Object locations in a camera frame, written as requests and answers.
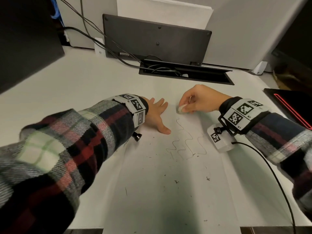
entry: flannel shirt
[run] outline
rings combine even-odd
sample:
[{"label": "flannel shirt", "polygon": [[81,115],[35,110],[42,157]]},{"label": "flannel shirt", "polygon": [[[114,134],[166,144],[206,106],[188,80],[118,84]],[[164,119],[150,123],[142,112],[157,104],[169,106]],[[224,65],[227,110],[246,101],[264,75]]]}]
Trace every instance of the flannel shirt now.
[{"label": "flannel shirt", "polygon": [[[108,100],[23,128],[20,142],[0,148],[0,233],[63,233],[79,196],[133,132],[129,110]],[[312,132],[272,113],[246,137],[294,179],[294,197],[312,220]]]}]

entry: sheet of paper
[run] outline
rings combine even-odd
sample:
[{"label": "sheet of paper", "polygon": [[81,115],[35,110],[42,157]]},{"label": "sheet of paper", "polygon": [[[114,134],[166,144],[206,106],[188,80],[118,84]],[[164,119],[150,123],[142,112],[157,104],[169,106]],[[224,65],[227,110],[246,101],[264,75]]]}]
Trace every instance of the sheet of paper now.
[{"label": "sheet of paper", "polygon": [[140,141],[128,142],[103,233],[240,233],[204,116],[169,106],[162,118],[171,135],[142,127]]},{"label": "sheet of paper", "polygon": [[118,16],[204,30],[212,8],[174,0],[117,0]]}]

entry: desk surface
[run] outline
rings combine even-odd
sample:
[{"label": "desk surface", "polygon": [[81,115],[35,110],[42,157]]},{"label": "desk surface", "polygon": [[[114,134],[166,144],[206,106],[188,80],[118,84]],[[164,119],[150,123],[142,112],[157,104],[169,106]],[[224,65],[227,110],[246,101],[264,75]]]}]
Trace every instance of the desk surface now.
[{"label": "desk surface", "polygon": [[[0,146],[18,141],[21,128],[43,117],[74,108],[82,110],[112,95],[129,92],[147,98],[165,98],[178,104],[182,94],[193,87],[190,80],[139,75],[138,69],[115,59],[97,57],[91,50],[64,47],[65,57],[0,95]],[[267,85],[257,76],[233,69],[233,85],[204,83],[231,96],[252,98],[281,111],[263,93]],[[218,112],[209,113],[217,122]],[[238,141],[249,143],[243,136]],[[121,168],[122,148],[104,162],[94,184],[81,196],[81,204],[70,228],[103,227]],[[286,202],[267,165],[254,151],[237,146],[222,156],[240,226],[290,226]],[[292,198],[292,183],[273,166],[291,203],[296,224],[312,226]]]}]

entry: black knob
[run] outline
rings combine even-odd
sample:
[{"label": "black knob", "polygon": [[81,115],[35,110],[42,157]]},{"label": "black knob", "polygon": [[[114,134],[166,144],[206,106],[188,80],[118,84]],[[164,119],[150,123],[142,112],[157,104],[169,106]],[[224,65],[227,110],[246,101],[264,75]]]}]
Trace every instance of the black knob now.
[{"label": "black knob", "polygon": [[132,137],[135,138],[135,141],[138,142],[140,138],[142,137],[142,134],[138,134],[136,132],[133,132]]}]

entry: white eraser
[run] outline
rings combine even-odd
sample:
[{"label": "white eraser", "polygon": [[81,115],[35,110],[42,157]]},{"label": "white eraser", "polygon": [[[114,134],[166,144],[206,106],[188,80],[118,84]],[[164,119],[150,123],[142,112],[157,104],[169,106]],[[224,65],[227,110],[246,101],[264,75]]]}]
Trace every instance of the white eraser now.
[{"label": "white eraser", "polygon": [[182,105],[181,107],[178,108],[178,113],[182,114],[182,113],[185,113],[185,112],[182,112],[182,109],[186,106],[187,104],[184,104]]}]

